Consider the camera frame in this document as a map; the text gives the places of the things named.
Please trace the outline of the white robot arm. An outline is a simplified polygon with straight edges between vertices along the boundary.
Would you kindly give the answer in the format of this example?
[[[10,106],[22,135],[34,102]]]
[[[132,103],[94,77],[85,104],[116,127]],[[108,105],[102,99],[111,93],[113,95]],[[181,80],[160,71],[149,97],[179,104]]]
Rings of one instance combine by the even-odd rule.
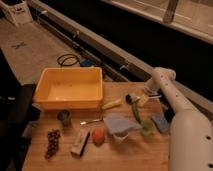
[[[143,90],[161,90],[175,116],[170,125],[168,171],[213,171],[213,126],[176,87],[176,72],[155,67]]]

